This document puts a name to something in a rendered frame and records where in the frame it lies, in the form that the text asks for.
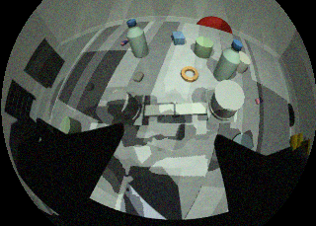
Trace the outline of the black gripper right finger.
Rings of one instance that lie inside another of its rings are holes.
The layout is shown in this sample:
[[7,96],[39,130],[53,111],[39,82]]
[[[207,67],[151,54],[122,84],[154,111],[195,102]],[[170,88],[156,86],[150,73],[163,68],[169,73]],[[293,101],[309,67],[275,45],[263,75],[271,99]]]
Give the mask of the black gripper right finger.
[[293,147],[261,155],[220,134],[216,135],[213,144],[224,179],[228,211],[245,206],[246,198],[262,185],[277,164],[288,159]]

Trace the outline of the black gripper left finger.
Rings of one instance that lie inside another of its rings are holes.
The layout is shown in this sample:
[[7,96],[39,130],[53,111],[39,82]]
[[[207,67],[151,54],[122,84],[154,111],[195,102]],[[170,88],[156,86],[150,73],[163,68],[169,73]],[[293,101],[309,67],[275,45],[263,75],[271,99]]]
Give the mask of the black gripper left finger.
[[92,128],[90,131],[64,134],[58,128],[50,126],[46,120],[36,118],[39,124],[40,139],[52,150],[58,152],[68,175],[74,180],[80,193],[90,197],[100,176],[107,168],[121,137],[125,124]]

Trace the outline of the tan ring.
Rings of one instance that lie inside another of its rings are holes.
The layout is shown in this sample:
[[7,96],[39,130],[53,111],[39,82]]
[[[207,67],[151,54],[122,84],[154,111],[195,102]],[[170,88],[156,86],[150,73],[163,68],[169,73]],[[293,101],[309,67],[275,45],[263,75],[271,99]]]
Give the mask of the tan ring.
[[[195,76],[189,77],[186,75],[186,72],[194,72]],[[193,83],[198,79],[198,70],[194,69],[193,67],[189,67],[189,65],[186,65],[186,67],[183,67],[182,73],[181,73],[182,79],[187,81],[187,83]]]

